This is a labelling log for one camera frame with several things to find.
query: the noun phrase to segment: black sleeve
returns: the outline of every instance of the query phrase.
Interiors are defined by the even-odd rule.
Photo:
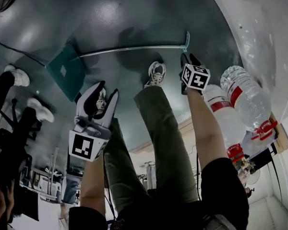
[[[106,218],[97,210],[87,207],[73,207],[69,210],[69,230],[107,230]]]
[[[236,229],[246,229],[249,202],[230,159],[216,159],[203,169],[202,202],[209,214],[223,215]]]

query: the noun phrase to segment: teal dustpan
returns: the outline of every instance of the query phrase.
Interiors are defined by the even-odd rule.
[[[66,45],[46,69],[67,98],[73,102],[83,86],[85,70],[71,45]]]

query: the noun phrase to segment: floor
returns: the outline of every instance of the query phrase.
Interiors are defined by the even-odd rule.
[[[214,0],[16,0],[0,13],[0,41],[29,52],[45,64],[66,43],[78,54],[124,46],[180,45],[186,31],[191,34],[188,52],[210,69],[210,83],[218,84],[227,67],[241,65],[236,43]],[[115,116],[128,150],[150,139],[133,98],[147,80],[151,62],[163,60],[167,66],[163,89],[177,121],[190,116],[186,97],[180,95],[180,54],[178,49],[141,50],[83,59],[86,78],[82,92],[100,80],[106,81],[108,93],[115,88],[120,91]],[[53,124],[43,123],[36,141],[28,141],[26,148],[33,155],[34,164],[42,167],[49,164],[58,146],[57,169],[63,172],[75,104],[42,66],[0,46],[0,74],[9,63],[24,69],[31,85],[13,87],[7,103],[16,97],[20,113],[26,99],[37,96],[55,116]]]

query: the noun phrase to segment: clear plastic bottle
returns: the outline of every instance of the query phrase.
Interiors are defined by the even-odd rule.
[[[221,88],[239,113],[242,122],[251,132],[265,137],[276,123],[270,123],[271,103],[267,94],[247,71],[240,66],[232,66],[221,77]]]
[[[217,85],[209,84],[203,92],[204,100],[215,116],[222,131],[228,157],[242,152],[240,143],[246,135],[246,127],[231,105],[225,92]]]

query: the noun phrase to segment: black t-shirt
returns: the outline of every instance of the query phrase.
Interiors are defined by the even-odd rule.
[[[98,211],[86,207],[70,209],[69,229],[106,230],[107,222]],[[248,224],[249,203],[238,173],[230,159],[210,162],[202,171],[202,201],[172,204],[151,200],[133,203],[120,212],[112,230],[203,229],[206,215],[223,215],[238,230]]]

